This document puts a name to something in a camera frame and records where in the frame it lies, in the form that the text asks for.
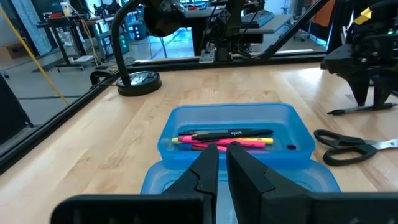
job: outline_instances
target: yellow cable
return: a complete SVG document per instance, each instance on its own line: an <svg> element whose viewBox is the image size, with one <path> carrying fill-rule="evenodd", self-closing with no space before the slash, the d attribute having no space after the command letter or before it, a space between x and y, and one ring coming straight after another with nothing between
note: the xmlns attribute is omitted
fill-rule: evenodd
<svg viewBox="0 0 398 224"><path fill-rule="evenodd" d="M2 16L5 18L5 20L7 21L8 25L10 26L10 28L12 29L12 31L15 33L15 35L17 36L18 40L21 42L21 44L24 46L24 48L26 49L27 53L29 54L29 56L32 58L32 60L35 62L35 64L37 65L37 67L39 68L40 72L42 73L42 75L44 76L44 78L47 80L47 82L50 84L50 86L55 90L55 92L58 94L58 96L66 103L69 104L68 100L62 95L62 93L57 89L57 87L54 85L54 83L51 81L51 79L49 78L49 76L45 73L45 71L43 70L42 66L40 65L40 63L36 60L35 56L33 55L33 53L30 51L29 47L26 45L24 39L22 39L21 35L19 35L18 31L15 29L15 27L12 25L10 19L7 17L6 13L4 12L4 9L0 6L0 12L2 14Z"/></svg>

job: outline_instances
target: scissor blade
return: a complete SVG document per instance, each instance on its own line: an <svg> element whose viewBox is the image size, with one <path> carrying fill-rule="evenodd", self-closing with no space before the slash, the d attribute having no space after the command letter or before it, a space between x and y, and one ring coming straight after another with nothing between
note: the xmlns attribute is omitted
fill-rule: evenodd
<svg viewBox="0 0 398 224"><path fill-rule="evenodd" d="M389 141L379 142L377 144L373 144L372 146L378 150L389 149L389 148L398 148L398 139L391 139Z"/></svg>

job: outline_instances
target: scissors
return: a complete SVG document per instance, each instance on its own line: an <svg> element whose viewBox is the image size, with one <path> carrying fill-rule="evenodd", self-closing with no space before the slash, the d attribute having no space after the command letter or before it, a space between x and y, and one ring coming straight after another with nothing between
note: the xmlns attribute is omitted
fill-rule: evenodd
<svg viewBox="0 0 398 224"><path fill-rule="evenodd" d="M323 161L331 166L345 166L365 161L376 155L383 149L398 149L398 139L377 142L372 140L363 140L357 137L344 136L342 134L333 133L327 130L316 130L313 135L322 144L331 146L332 149L327 150L323 155ZM335 159L332 156L345 154L349 152L357 152L358 157L351 159Z"/></svg>

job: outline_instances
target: floor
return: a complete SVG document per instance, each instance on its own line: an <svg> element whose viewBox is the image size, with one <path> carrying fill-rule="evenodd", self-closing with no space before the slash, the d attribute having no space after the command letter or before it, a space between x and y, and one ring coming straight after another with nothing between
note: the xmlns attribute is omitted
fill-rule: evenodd
<svg viewBox="0 0 398 224"><path fill-rule="evenodd" d="M148 170L155 163L157 166L148 175L154 182L147 182L145 189L152 193L163 191L190 163L178 161L168 167L158 163L162 158L157 150L157 140L171 110L178 105L284 102L294 107L307 127L308 130L301 134L310 135L316 129L327 129L377 141L397 137L398 126L392 122L397 120L397 108L345 116L327 115L327 111L347 108L355 102L349 85L342 78L320 70L319 63L172 71L161 75L161 89L137 98L123 98L115 87L107 88L0 176L2 223L48 223L57 204L73 195L139 194ZM368 96L367 103L372 103L372 88ZM388 101L397 103L398 98L391 96ZM236 111L204 116L203 113L209 112L192 110L188 118L174 121L180 122L181 127L197 124L197 121L192 122L193 119L205 119L206 124L213 124L215 128L226 128L231 122L220 123L220 120L240 124L251 120L251 127L263 124L268 128L269 123L288 126L288 118L293 115L286 112L278 115L281 119L270 119L269 111L259 111L246 115L242 112L239 116ZM275 126L274 142L282 146L286 138L278 136L285 133L280 129L278 133ZM291 137L292 141L303 141L296 129L286 129L286 133L296 137ZM176 147L169 149L169 155L181 153ZM270 154L283 150L273 149L265 148ZM298 147L295 152L307 149ZM322 163L327 149L317 144L312 159ZM184 154L188 158L195 157L195 152ZM332 191L336 183L343 192L398 190L398 152L392 149L378 152L360 164L340 167L325 167L310 161L309 157L306 161L288 164L274 161L271 165L268 163L271 160L266 160L266 164L272 169L315 192ZM218 203L217 223L237 223L222 163L220 160L221 182L217 199L222 204Z"/></svg>
<svg viewBox="0 0 398 224"><path fill-rule="evenodd" d="M264 35L264 43L253 45L253 51L261 52L265 50L287 29L287 27L283 27L276 34ZM164 43L168 58L193 56L190 29L179 29L176 33L164 37ZM311 39L305 42L292 39L281 48L281 50L302 49L323 50L324 46L319 45ZM69 47L67 52L68 55L76 54L73 47ZM59 60L61 57L62 55L57 49L47 56L40 58L39 62L41 65L46 65ZM165 58L165 54L160 39L149 37L144 40L131 42L130 51L124 57L133 60L158 59ZM8 85L19 99L22 107L35 126L45 123L67 106L40 72L32 72L37 69L37 66L30 57L26 56L10 62L0 62L0 68L5 70L10 76L7 79ZM47 75L69 102L73 102L89 90L91 86L89 76L94 70L94 66L86 67L84 71L78 68L61 68L60 70L60 73L54 70L47 72Z"/></svg>

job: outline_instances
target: metal frame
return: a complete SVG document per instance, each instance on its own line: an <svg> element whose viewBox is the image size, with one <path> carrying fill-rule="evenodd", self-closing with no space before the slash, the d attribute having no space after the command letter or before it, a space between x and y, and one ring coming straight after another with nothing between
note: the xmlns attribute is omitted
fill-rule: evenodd
<svg viewBox="0 0 398 224"><path fill-rule="evenodd" d="M269 47L263 54L259 55L259 59L244 60L238 58L233 62L215 62L209 64L199 64L199 58L177 59L177 60L161 60L161 61L140 61L134 65L128 66L128 72L138 72L143 70L153 70L156 72L164 72L171 70L193 70L206 68L225 68L225 67L243 67L256 65L275 65L286 63L310 63L321 62L325 57L326 51L322 52L300 52L288 54L275 54L289 39L291 39L300 27L312 18L329 0L319 0L314 4L295 25L293 25L274 45ZM52 119L41 125L34 133L28 135L21 142L12 146L5 156L0 157L0 174L5 172L10 166L15 164L20 158L30 152L47 136L57 130L64 122L68 121L74 114L79 112L91 100L104 91L109 84L114 83L119 78L118 73L104 79L98 85L93 86L91 90L77 99L64 110L56 114Z"/></svg>

